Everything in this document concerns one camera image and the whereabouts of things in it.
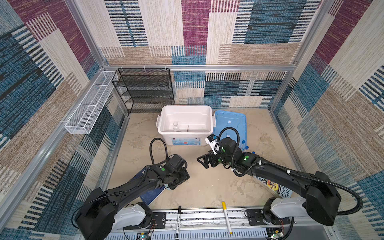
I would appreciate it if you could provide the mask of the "white plastic bin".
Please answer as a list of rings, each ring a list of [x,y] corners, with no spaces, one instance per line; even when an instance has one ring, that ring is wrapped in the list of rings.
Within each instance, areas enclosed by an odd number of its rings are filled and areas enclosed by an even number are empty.
[[[191,132],[174,132],[174,122],[179,123],[180,129],[190,125]],[[215,126],[215,115],[209,106],[164,106],[156,121],[158,133],[169,146],[206,146],[205,139]]]

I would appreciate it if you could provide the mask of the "blue plastic lid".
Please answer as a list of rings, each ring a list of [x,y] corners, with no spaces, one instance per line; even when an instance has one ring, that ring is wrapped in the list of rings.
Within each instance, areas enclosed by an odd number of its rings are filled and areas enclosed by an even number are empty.
[[[232,127],[237,130],[240,136],[240,140],[237,140],[237,135],[233,130],[226,130],[220,137],[223,139],[225,137],[229,137],[234,141],[239,142],[239,148],[244,151],[245,148],[242,148],[242,140],[246,140],[247,146],[247,117],[241,113],[229,112],[217,110],[215,111],[215,120],[216,126],[214,127],[213,134],[217,137],[220,132],[226,127]]]

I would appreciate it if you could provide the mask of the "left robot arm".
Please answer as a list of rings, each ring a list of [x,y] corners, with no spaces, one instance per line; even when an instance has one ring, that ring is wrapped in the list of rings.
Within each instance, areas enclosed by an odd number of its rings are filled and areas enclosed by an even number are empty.
[[[130,203],[143,194],[168,186],[174,190],[190,178],[188,164],[179,155],[158,164],[146,166],[141,176],[127,183],[103,191],[96,188],[74,217],[86,240],[103,240],[110,232],[124,227],[149,227],[153,212],[144,202]]]

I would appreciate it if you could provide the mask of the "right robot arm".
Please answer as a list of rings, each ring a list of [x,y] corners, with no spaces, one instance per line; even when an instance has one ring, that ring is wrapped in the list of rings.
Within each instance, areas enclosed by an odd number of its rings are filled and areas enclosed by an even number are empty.
[[[335,222],[342,198],[335,183],[322,172],[299,172],[267,161],[257,154],[242,152],[231,138],[219,141],[215,150],[198,157],[197,161],[206,169],[224,165],[238,177],[250,175],[284,186],[305,199],[299,205],[305,215],[325,226],[332,226]]]

